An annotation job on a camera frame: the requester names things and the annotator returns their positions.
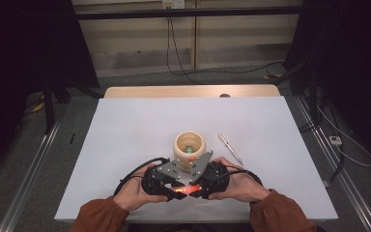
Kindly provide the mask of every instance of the gray floor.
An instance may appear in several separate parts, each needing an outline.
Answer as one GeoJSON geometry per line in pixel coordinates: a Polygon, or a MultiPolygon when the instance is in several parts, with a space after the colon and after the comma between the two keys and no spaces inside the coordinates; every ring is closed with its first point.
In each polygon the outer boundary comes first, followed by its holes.
{"type": "MultiPolygon", "coordinates": [[[[244,71],[254,68],[239,67],[233,69],[216,69],[216,71],[244,71]]],[[[280,65],[270,66],[268,70],[270,73],[283,73],[280,65]]],[[[200,72],[190,74],[189,76],[205,84],[258,84],[268,83],[262,77],[266,72],[265,69],[258,72],[238,74],[200,72]]],[[[178,85],[191,83],[183,75],[162,72],[101,78],[101,88],[98,91],[104,92],[109,86],[178,85]]],[[[292,96],[289,91],[288,83],[281,84],[279,90],[290,106],[298,126],[304,125],[306,123],[305,118],[300,112],[296,97],[292,96]]],[[[98,104],[97,100],[91,99],[76,90],[71,89],[70,93],[72,95],[70,104],[55,104],[58,112],[61,108],[66,107],[66,115],[56,133],[53,144],[48,151],[22,213],[17,219],[14,231],[68,231],[70,228],[69,224],[55,221],[53,218],[98,104]]],[[[31,95],[28,101],[32,101],[38,95],[31,95]]],[[[346,126],[346,121],[339,114],[336,114],[336,117],[338,118],[340,128],[344,132],[350,133],[350,129],[346,126]]],[[[322,127],[327,133],[329,132],[326,121],[323,122],[322,127]]],[[[44,129],[44,110],[26,115],[21,121],[20,129],[14,136],[11,146],[0,161],[0,222],[14,199],[14,195],[22,183],[29,165],[32,163],[35,154],[41,146],[44,129]]],[[[321,179],[328,179],[332,174],[332,169],[313,132],[311,130],[303,132],[302,137],[317,166],[321,179]]],[[[356,156],[356,158],[366,162],[369,161],[365,154],[352,142],[345,140],[344,146],[347,154],[356,156]]],[[[345,170],[351,176],[357,189],[371,208],[371,167],[362,167],[347,160],[345,170]]],[[[339,215],[339,219],[320,222],[319,224],[321,226],[326,228],[327,231],[366,231],[354,206],[337,180],[328,188],[328,194],[339,215]]]]}

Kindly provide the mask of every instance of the human hand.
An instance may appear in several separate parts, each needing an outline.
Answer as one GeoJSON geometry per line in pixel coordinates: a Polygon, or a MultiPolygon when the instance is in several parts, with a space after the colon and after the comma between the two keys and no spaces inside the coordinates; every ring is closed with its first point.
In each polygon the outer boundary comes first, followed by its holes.
{"type": "Polygon", "coordinates": [[[155,164],[150,163],[147,166],[139,169],[134,173],[128,182],[122,187],[122,189],[113,198],[113,201],[122,209],[130,212],[137,210],[142,205],[147,203],[158,203],[167,201],[167,196],[165,195],[149,195],[141,187],[141,178],[148,168],[154,166],[155,164]]]}
{"type": "MultiPolygon", "coordinates": [[[[228,171],[236,171],[237,169],[229,167],[234,166],[241,170],[243,167],[237,166],[224,157],[214,159],[215,162],[221,162],[227,166],[228,171]]],[[[225,198],[234,198],[242,202],[259,201],[265,199],[270,194],[270,191],[262,187],[254,181],[252,177],[245,173],[230,175],[230,183],[227,190],[223,192],[215,192],[210,194],[210,200],[222,200],[225,198]]]]}

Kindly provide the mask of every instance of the white table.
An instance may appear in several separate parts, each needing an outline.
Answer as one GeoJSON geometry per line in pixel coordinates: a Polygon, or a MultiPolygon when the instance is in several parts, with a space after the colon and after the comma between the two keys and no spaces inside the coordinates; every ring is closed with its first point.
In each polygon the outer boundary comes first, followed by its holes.
{"type": "MultiPolygon", "coordinates": [[[[266,188],[295,199],[309,219],[337,218],[284,98],[242,97],[100,100],[55,219],[75,220],[81,205],[111,195],[141,163],[173,158],[173,141],[184,131],[202,134],[214,158],[237,163],[217,138],[223,133],[266,188]]],[[[247,222],[248,215],[247,203],[187,197],[147,204],[128,221],[247,222]]]]}

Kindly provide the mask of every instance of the brown sleeve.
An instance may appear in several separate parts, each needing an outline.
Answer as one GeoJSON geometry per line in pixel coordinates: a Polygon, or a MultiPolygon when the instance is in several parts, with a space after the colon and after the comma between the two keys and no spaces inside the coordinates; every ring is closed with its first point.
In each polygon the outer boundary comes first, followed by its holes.
{"type": "Polygon", "coordinates": [[[315,232],[315,223],[306,219],[293,199],[272,189],[271,194],[258,203],[250,203],[249,221],[255,232],[290,231],[315,232]]]}
{"type": "Polygon", "coordinates": [[[128,212],[113,202],[113,196],[92,200],[80,208],[71,232],[121,231],[127,217],[128,212]]]}

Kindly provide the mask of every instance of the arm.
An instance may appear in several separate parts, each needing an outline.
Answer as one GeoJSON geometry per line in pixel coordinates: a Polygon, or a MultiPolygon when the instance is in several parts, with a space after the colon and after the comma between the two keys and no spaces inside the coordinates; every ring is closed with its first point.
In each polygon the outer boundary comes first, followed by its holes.
{"type": "Polygon", "coordinates": [[[149,164],[134,173],[122,189],[107,199],[92,200],[80,208],[71,231],[121,231],[129,212],[147,203],[167,201],[164,195],[149,195],[141,187],[141,178],[149,164]]]}
{"type": "MultiPolygon", "coordinates": [[[[243,169],[226,158],[218,158],[214,161],[243,169]]],[[[276,190],[265,189],[244,173],[231,175],[227,190],[213,193],[209,198],[211,200],[234,198],[242,202],[250,202],[249,221],[256,232],[316,231],[316,225],[306,219],[302,209],[294,200],[279,194],[276,190]]]]}

